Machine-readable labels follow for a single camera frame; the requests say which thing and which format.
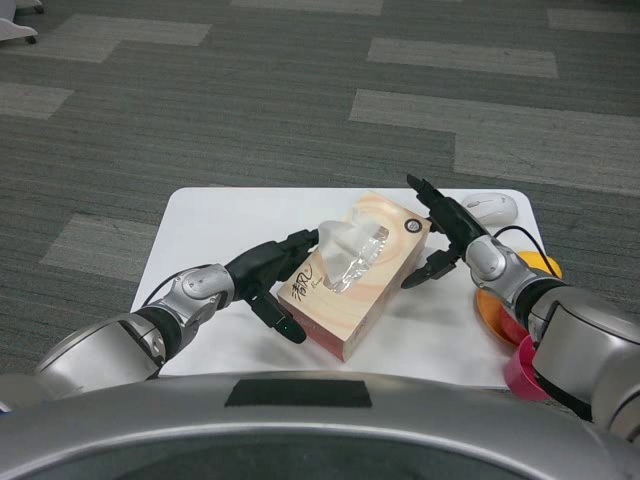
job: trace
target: black cable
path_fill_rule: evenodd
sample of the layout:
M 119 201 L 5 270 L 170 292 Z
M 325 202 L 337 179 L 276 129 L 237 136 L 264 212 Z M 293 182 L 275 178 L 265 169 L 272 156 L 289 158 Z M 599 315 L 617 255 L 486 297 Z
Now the black cable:
M 536 250 L 538 250 L 538 253 L 542 257 L 542 260 L 544 260 L 544 263 L 547 266 L 547 268 L 549 269 L 549 271 L 551 272 L 551 274 L 554 277 L 560 278 L 558 276 L 558 274 L 556 273 L 556 271 L 551 266 L 551 263 L 549 263 L 549 259 L 547 258 L 545 253 L 542 251 L 542 247 L 540 247 L 538 242 L 536 242 L 536 239 L 533 238 L 533 235 L 531 235 L 529 232 L 527 232 L 524 228 L 522 228 L 522 227 L 520 227 L 518 225 L 509 225 L 508 227 L 503 227 L 500 230 L 498 230 L 496 232 L 496 234 L 494 235 L 494 237 L 498 238 L 499 235 L 503 234 L 504 232 L 506 232 L 508 230 L 518 230 L 519 232 L 524 233 L 529 238 L 529 240 L 531 240 L 531 243 L 533 243 L 536 246 Z
M 185 268 L 184 270 L 181 270 L 181 271 L 179 271 L 179 272 L 176 272 L 176 273 L 174 273 L 173 275 L 171 275 L 171 276 L 169 276 L 169 277 L 165 278 L 165 279 L 162 281 L 162 283 L 160 283 L 160 285 L 158 285 L 156 288 L 154 288 L 154 289 L 153 289 L 153 292 L 151 292 L 151 293 L 149 294 L 149 296 L 147 297 L 147 299 L 146 299 L 144 302 L 142 302 L 142 306 L 143 306 L 143 307 L 146 307 L 146 306 L 149 304 L 149 302 L 151 301 L 151 299 L 152 299 L 153 297 L 155 297 L 156 293 L 158 293 L 162 287 L 164 287 L 167 283 L 169 283 L 171 280 L 173 280 L 174 278 L 176 278 L 178 275 L 180 275 L 180 274 L 182 274 L 182 273 L 186 272 L 187 270 L 194 270 L 194 269 L 195 269 L 195 270 L 200 270 L 201 268 L 206 268 L 206 267 L 210 267 L 210 266 L 211 266 L 211 264 L 210 264 L 210 263 L 207 263 L 206 265 L 198 265 L 197 267 Z

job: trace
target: light gray carpet stripe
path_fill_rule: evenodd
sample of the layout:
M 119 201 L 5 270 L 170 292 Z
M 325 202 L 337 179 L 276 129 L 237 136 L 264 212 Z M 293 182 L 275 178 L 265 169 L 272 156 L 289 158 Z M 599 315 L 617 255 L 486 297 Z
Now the light gray carpet stripe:
M 36 45 L 12 42 L 0 53 L 102 63 L 124 40 L 196 46 L 211 25 L 75 14 Z
M 584 32 L 640 33 L 640 14 L 599 10 L 549 8 L 549 26 Z
M 153 225 L 76 214 L 41 263 L 135 282 L 156 231 Z
M 537 50 L 374 38 L 367 59 L 379 63 L 558 77 L 555 55 Z
M 0 115 L 46 120 L 72 93 L 64 88 L 0 82 Z
M 455 169 L 640 196 L 640 119 L 358 90 L 350 120 L 456 134 Z
M 232 7 L 380 15 L 383 0 L 232 0 Z

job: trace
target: gray carpet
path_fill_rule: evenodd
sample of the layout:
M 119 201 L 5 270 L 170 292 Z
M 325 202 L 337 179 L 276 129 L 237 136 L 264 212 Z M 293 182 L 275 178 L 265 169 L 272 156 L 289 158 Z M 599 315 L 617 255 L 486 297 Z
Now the gray carpet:
M 45 6 L 0 44 L 0 373 L 128 310 L 184 186 L 514 188 L 640 314 L 636 2 Z

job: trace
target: black tape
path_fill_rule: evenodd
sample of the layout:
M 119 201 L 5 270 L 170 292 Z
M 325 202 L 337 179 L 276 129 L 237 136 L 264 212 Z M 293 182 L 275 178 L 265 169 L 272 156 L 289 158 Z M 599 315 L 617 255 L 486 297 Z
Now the black tape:
M 162 335 L 164 341 L 164 348 L 167 353 L 165 361 L 171 360 L 180 351 L 180 345 L 182 344 L 182 333 L 180 332 L 180 326 L 178 320 L 166 310 L 156 307 L 145 307 L 137 312 L 135 315 L 140 315 L 145 320 L 149 320 Z
M 564 390 L 561 390 L 556 385 L 540 375 L 537 370 L 534 370 L 534 372 L 536 381 L 545 392 L 547 392 L 551 397 L 553 397 L 564 406 L 569 407 L 571 410 L 573 410 L 573 412 L 582 420 L 586 420 L 588 422 L 591 421 L 591 405 L 577 399 Z
M 362 380 L 247 379 L 236 383 L 224 406 L 371 408 L 372 403 Z
M 529 314 L 534 305 L 549 290 L 563 286 L 566 286 L 566 283 L 556 278 L 544 278 L 527 285 L 516 300 L 515 315 L 518 323 L 528 331 Z

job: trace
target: white computer mouse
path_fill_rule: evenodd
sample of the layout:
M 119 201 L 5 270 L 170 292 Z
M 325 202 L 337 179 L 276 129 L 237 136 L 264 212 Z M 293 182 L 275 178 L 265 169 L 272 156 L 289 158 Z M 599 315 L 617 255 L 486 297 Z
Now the white computer mouse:
M 511 225 L 518 218 L 515 200 L 504 193 L 474 193 L 462 205 L 485 226 Z

